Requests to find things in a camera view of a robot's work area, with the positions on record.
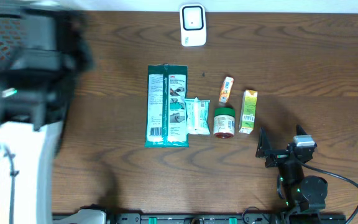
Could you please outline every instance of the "white wall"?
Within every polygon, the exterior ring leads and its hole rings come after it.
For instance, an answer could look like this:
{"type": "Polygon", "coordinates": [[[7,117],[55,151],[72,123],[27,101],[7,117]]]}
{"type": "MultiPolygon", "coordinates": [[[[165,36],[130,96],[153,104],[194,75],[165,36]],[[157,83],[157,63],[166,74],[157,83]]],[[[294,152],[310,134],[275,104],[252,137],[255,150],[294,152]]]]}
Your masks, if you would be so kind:
{"type": "Polygon", "coordinates": [[[209,12],[358,13],[358,0],[55,0],[63,5],[100,11],[178,11],[201,3],[209,12]]]}

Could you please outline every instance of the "small plastic packet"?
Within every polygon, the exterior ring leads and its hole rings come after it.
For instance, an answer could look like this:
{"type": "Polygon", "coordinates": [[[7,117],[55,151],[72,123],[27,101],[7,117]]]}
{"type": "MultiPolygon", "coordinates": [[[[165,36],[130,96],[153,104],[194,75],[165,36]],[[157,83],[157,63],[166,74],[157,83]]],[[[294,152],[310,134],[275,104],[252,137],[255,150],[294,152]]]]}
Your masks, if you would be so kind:
{"type": "Polygon", "coordinates": [[[208,128],[209,100],[185,99],[188,134],[210,134],[208,128]]]}

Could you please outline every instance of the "wood grain surface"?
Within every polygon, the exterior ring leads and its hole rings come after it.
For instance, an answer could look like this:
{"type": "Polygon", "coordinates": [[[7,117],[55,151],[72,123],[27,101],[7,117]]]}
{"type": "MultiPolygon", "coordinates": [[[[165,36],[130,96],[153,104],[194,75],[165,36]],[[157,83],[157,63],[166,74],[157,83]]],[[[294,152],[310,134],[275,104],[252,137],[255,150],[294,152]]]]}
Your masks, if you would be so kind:
{"type": "MultiPolygon", "coordinates": [[[[284,148],[301,124],[319,146],[309,165],[358,183],[358,15],[209,13],[207,44],[192,48],[180,44],[179,13],[88,15],[95,66],[76,90],[55,160],[54,212],[92,203],[145,213],[284,207],[278,170],[255,158],[261,126],[284,148]],[[188,65],[188,97],[211,100],[210,129],[225,76],[234,77],[237,122],[243,91],[259,91],[256,131],[145,148],[147,66],[161,63],[188,65]]],[[[354,186],[305,174],[328,181],[326,211],[353,212],[354,186]]]]}

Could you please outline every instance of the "green package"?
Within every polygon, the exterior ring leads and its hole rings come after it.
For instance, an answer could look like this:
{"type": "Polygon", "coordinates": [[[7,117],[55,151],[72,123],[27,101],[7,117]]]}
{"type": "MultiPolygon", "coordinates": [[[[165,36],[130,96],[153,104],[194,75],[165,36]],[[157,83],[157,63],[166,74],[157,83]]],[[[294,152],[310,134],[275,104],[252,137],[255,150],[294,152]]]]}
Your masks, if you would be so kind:
{"type": "Polygon", "coordinates": [[[187,66],[149,65],[145,147],[188,147],[187,66]]]}

